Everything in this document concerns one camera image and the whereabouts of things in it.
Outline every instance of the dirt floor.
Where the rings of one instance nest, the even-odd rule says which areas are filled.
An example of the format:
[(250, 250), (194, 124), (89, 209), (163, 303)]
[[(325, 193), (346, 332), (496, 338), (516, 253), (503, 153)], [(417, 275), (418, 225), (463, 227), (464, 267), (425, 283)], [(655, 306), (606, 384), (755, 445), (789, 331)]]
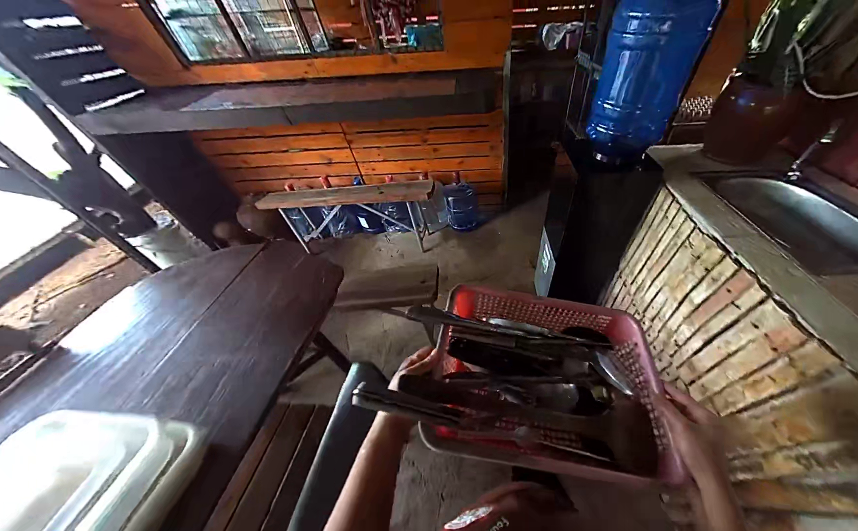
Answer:
[(0, 325), (28, 330), (36, 344), (45, 344), (147, 274), (117, 247), (100, 240), (0, 308)]

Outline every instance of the black chair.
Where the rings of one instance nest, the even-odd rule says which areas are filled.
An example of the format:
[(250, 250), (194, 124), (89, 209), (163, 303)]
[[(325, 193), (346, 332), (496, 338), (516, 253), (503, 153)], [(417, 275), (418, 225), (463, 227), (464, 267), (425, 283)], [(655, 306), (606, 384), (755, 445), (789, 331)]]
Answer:
[(374, 411), (351, 404), (353, 390), (361, 382), (383, 387), (389, 384), (376, 365), (369, 362), (352, 365), (317, 447), (314, 463), (295, 505), (288, 531), (320, 531), (327, 524), (334, 504), (338, 502), (357, 451), (376, 416)]

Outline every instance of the wooden table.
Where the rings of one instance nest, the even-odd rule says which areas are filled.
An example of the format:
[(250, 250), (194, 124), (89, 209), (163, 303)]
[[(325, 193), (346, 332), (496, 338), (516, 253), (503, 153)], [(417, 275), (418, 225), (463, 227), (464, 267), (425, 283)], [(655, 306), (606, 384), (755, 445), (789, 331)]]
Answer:
[[(435, 194), (435, 180), (425, 178), (404, 182), (388, 182), (386, 184), (365, 184), (361, 186), (339, 186), (337, 188), (328, 187), (315, 190), (275, 192), (256, 201), (256, 208), (260, 210), (278, 209), (285, 219), (285, 223), (288, 223), (288, 227), (308, 253), (311, 250), (307, 247), (306, 242), (319, 237), (324, 228), (327, 227), (327, 223), (331, 221), (331, 218), (344, 205), (356, 205), (358, 208), (370, 211), (388, 220), (390, 223), (411, 231), (413, 235), (416, 235), (420, 250), (424, 252), (423, 238), (429, 235), (429, 227), (425, 219), (423, 219), (423, 211), (420, 210), (419, 202), (432, 199), (433, 194)], [(373, 208), (373, 205), (376, 203), (388, 202), (405, 203), (411, 225), (402, 223), (398, 219), (393, 219), (378, 209)], [(315, 223), (311, 221), (311, 217), (304, 210), (309, 207), (332, 208), (323, 221), (315, 227)], [(307, 226), (310, 227), (308, 235), (303, 235), (302, 231), (299, 231), (295, 227), (294, 222), (287, 216), (284, 209), (299, 209), (302, 212), (307, 221)]]
[(108, 300), (0, 396), (0, 442), (57, 409), (199, 425), (209, 449), (163, 529), (202, 529), (305, 347), (326, 342), (317, 328), (342, 277), (281, 241), (165, 269)]

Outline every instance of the clay pot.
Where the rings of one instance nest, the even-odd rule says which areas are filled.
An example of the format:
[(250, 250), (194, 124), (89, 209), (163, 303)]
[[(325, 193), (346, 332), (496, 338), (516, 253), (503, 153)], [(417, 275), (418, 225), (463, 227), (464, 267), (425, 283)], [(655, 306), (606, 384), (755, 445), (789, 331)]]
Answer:
[(727, 164), (755, 163), (783, 140), (800, 108), (800, 92), (733, 76), (714, 102), (705, 126), (704, 154)]

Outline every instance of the white plastic container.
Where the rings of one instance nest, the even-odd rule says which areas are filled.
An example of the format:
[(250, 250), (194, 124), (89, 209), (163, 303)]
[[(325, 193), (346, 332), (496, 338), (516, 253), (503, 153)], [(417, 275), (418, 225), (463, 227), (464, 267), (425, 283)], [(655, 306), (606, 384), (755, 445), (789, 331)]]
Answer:
[(199, 430), (185, 423), (85, 411), (43, 415), (0, 444), (0, 531), (152, 529), (202, 451)]

